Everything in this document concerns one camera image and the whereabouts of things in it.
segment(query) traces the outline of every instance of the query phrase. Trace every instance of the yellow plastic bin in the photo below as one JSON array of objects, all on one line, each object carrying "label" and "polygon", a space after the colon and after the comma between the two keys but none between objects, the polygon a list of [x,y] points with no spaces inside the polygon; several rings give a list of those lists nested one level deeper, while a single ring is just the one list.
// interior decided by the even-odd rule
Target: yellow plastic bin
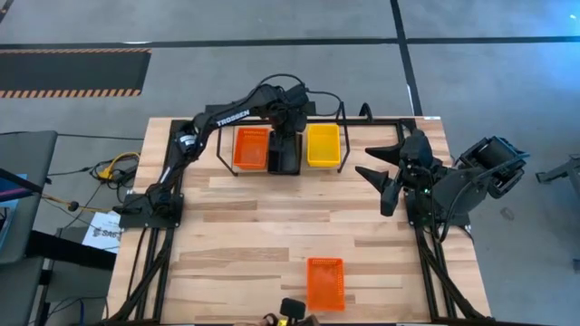
[{"label": "yellow plastic bin", "polygon": [[332,168],[341,163],[341,137],[338,125],[314,124],[308,126],[308,165]]}]

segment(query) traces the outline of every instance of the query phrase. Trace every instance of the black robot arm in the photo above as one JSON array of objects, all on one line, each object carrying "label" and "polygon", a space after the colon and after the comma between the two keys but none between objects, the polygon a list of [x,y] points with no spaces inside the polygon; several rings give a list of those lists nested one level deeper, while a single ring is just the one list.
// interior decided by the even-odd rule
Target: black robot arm
[{"label": "black robot arm", "polygon": [[381,192],[381,214],[392,216],[401,190],[412,193],[424,224],[445,225],[441,241],[450,221],[466,216],[487,193],[494,198],[504,196],[522,178],[523,158],[528,156],[505,139],[484,138],[461,154],[456,167],[448,168],[433,157],[429,140],[419,129],[400,144],[365,151],[399,167],[395,178],[387,172],[356,167]]}]

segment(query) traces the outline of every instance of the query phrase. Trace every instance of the wooden table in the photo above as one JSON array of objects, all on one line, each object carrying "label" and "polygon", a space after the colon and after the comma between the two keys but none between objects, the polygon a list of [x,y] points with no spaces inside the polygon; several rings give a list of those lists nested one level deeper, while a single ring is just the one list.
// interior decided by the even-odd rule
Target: wooden table
[{"label": "wooden table", "polygon": [[[171,119],[151,119],[135,190],[161,174]],[[441,120],[417,118],[434,155],[451,163]],[[317,312],[321,321],[428,321],[429,312],[413,230],[402,200],[392,217],[379,214],[379,193],[354,166],[396,171],[364,153],[397,141],[393,127],[349,127],[351,155],[343,173],[305,169],[300,177],[266,173],[233,177],[218,161],[217,133],[187,169],[185,210],[175,233],[163,306],[163,323],[257,321],[278,312],[284,297],[306,300],[306,259],[344,260],[344,312]],[[223,129],[222,156],[231,159],[234,128]],[[129,230],[109,290],[111,312],[125,300],[140,230]],[[136,282],[146,252],[140,251]],[[452,228],[444,243],[449,276],[481,313],[488,302],[471,241]],[[439,281],[440,315],[445,315]],[[151,316],[153,282],[145,316]]]}]

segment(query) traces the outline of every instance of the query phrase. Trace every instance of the orange basket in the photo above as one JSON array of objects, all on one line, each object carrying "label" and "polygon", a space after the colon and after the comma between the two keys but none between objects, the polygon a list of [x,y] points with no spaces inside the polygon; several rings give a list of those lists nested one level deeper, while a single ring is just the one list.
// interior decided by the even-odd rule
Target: orange basket
[{"label": "orange basket", "polygon": [[237,130],[234,165],[242,169],[266,168],[268,129],[239,128]]},{"label": "orange basket", "polygon": [[308,309],[344,311],[344,269],[340,258],[308,258]]}]

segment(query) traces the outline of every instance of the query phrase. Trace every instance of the gray floor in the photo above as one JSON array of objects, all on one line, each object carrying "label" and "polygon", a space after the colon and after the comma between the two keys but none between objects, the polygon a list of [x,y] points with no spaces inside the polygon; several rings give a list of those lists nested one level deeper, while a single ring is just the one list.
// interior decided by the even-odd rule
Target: gray floor
[{"label": "gray floor", "polygon": [[[570,17],[580,18],[580,5],[572,0],[400,0],[400,5],[408,37],[580,31]],[[15,0],[0,24],[0,43],[395,34],[389,2],[380,0]],[[580,257],[578,199],[567,180],[540,186],[534,173],[580,152],[580,44],[412,45],[410,51],[423,112],[443,118],[453,155],[494,134],[532,155],[527,174],[511,193],[487,200],[472,214],[493,315],[504,321],[577,324],[580,275],[571,262]],[[206,103],[245,95],[274,72],[296,73],[313,89],[337,92],[351,114],[364,101],[375,114],[411,114],[396,45],[156,49],[142,96],[1,100],[0,132],[55,129],[141,137],[149,117],[191,116]],[[139,147],[138,141],[59,138],[52,171]],[[82,202],[95,188],[88,176],[70,176],[56,178],[48,190]],[[115,202],[112,192],[102,190],[94,204]],[[53,231],[69,220],[42,206],[36,228]]]}]

